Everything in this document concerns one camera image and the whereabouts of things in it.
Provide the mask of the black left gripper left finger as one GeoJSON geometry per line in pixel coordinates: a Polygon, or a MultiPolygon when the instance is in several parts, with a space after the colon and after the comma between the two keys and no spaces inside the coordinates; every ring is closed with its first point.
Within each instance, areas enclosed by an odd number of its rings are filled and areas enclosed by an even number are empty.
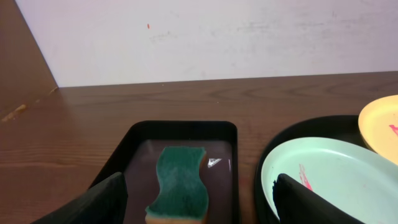
{"type": "Polygon", "coordinates": [[[116,172],[34,224],[122,224],[127,199],[124,175],[116,172]]]}

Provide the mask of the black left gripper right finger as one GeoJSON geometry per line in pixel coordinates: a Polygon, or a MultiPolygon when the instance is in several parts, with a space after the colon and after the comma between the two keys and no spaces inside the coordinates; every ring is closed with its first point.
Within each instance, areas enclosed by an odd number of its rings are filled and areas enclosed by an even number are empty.
{"type": "Polygon", "coordinates": [[[278,175],[272,196],[281,224],[363,224],[287,174],[278,175]]]}

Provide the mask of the mint green plate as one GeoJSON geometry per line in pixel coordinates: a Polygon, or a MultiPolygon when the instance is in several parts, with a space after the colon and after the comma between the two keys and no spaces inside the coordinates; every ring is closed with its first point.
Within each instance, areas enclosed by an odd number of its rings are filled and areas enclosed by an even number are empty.
{"type": "Polygon", "coordinates": [[[266,156],[261,187],[276,214],[272,186],[287,174],[363,223],[397,223],[397,165],[349,142],[307,137],[279,144],[266,156]]]}

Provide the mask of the green and yellow sponge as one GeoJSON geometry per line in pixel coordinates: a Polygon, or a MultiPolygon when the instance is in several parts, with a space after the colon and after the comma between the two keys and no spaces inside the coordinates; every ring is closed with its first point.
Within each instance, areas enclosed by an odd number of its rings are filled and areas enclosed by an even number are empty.
{"type": "Polygon", "coordinates": [[[199,223],[207,220],[209,195],[200,178],[203,147],[169,146],[156,165],[159,194],[146,208],[146,223],[199,223]]]}

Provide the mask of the black rectangular tray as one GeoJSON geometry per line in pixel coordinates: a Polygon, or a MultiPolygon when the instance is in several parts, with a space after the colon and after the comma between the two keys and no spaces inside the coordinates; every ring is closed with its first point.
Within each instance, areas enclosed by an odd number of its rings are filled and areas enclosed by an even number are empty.
{"type": "Polygon", "coordinates": [[[124,175],[124,223],[239,223],[238,130],[227,121],[142,121],[95,178],[124,175]]]}

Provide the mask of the round black tray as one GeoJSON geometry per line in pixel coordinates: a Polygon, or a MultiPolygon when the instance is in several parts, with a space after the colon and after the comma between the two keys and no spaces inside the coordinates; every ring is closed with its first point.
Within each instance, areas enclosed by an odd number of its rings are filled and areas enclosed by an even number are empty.
{"type": "Polygon", "coordinates": [[[358,118],[358,115],[333,115],[312,118],[289,126],[270,140],[257,163],[254,178],[254,203],[260,224],[279,223],[265,198],[261,185],[262,165],[271,150],[283,142],[305,137],[332,138],[366,147],[359,132],[358,118]]]}

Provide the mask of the yellow plate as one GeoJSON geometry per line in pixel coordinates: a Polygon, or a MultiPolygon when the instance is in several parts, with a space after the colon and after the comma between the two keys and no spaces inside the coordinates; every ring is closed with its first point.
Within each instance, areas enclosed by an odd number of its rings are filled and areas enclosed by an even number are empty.
{"type": "Polygon", "coordinates": [[[397,95],[376,99],[360,112],[358,126],[368,148],[397,164],[397,95]]]}

